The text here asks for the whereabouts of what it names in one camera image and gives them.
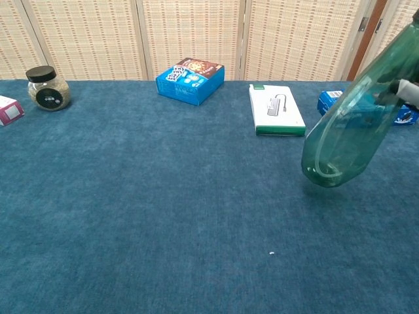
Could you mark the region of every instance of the product box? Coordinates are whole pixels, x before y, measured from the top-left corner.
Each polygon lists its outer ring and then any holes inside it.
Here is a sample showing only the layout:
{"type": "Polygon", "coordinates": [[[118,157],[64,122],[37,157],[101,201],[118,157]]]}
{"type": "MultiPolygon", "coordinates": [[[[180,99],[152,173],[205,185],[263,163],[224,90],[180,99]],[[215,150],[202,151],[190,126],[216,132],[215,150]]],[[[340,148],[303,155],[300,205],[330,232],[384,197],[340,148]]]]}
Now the product box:
{"type": "Polygon", "coordinates": [[[25,112],[17,100],[0,96],[0,125],[6,126],[24,114],[25,112]]]}
{"type": "Polygon", "coordinates": [[[257,135],[304,136],[306,125],[289,87],[250,84],[249,94],[257,135]]]}
{"type": "MultiPolygon", "coordinates": [[[[339,97],[343,94],[343,90],[324,91],[320,93],[317,109],[323,116],[332,107],[339,97]]],[[[403,105],[396,119],[394,120],[394,126],[411,125],[415,124],[418,120],[419,113],[410,110],[408,107],[403,105]]]]}
{"type": "Polygon", "coordinates": [[[224,65],[185,58],[156,78],[160,95],[200,105],[224,82],[224,65]]]}

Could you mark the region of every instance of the blue carpet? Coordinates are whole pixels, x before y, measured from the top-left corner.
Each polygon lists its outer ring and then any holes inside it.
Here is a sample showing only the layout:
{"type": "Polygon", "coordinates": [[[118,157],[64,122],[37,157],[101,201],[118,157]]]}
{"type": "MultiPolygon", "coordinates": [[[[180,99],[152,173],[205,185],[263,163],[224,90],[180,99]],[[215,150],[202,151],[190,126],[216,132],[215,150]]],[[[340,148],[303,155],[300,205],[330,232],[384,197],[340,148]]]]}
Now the blue carpet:
{"type": "MultiPolygon", "coordinates": [[[[257,137],[248,82],[200,107],[153,82],[70,82],[0,127],[0,313],[419,313],[419,125],[335,189],[302,137],[257,137]]],[[[322,90],[290,86],[308,129],[322,90]]]]}

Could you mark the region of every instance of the white box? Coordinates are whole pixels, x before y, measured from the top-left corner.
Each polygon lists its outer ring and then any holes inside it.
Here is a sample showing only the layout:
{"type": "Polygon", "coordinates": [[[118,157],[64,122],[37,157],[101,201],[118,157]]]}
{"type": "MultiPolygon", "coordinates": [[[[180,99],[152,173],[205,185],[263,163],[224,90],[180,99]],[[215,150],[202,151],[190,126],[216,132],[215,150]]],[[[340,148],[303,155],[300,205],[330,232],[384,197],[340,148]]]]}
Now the white box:
{"type": "Polygon", "coordinates": [[[304,136],[306,125],[289,87],[250,84],[249,95],[257,135],[304,136]]]}
{"type": "Polygon", "coordinates": [[[24,114],[25,112],[17,100],[0,96],[0,125],[6,126],[24,114]]]}

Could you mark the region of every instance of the green plastic bottle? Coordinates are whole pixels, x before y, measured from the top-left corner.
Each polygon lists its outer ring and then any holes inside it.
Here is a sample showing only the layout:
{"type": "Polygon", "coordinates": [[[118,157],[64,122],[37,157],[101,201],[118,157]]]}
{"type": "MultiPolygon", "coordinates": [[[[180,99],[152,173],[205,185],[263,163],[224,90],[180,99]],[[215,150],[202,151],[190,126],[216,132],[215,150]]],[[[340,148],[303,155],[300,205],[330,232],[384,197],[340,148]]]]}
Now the green plastic bottle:
{"type": "Polygon", "coordinates": [[[415,82],[419,82],[419,10],[307,135],[302,172],[324,187],[339,186],[362,173],[406,102],[401,94],[419,99],[415,82]],[[398,93],[401,81],[413,92],[398,93]]]}

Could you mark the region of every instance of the blue box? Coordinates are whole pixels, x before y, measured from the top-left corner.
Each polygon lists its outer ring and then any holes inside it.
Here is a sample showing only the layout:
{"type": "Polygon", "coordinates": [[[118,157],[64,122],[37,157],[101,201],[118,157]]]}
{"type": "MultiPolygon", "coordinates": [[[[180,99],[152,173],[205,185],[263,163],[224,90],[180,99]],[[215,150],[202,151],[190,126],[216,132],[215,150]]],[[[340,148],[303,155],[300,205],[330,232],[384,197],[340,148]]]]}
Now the blue box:
{"type": "MultiPolygon", "coordinates": [[[[317,109],[320,114],[323,116],[339,99],[340,95],[343,94],[344,90],[334,90],[334,91],[323,91],[320,93],[319,101],[317,104],[317,109]]],[[[408,107],[403,105],[399,113],[397,114],[396,119],[394,120],[394,126],[402,125],[412,125],[415,124],[418,120],[419,113],[416,111],[410,110],[408,107]]]]}
{"type": "Polygon", "coordinates": [[[185,58],[156,77],[160,95],[199,106],[224,82],[224,65],[185,58]]]}

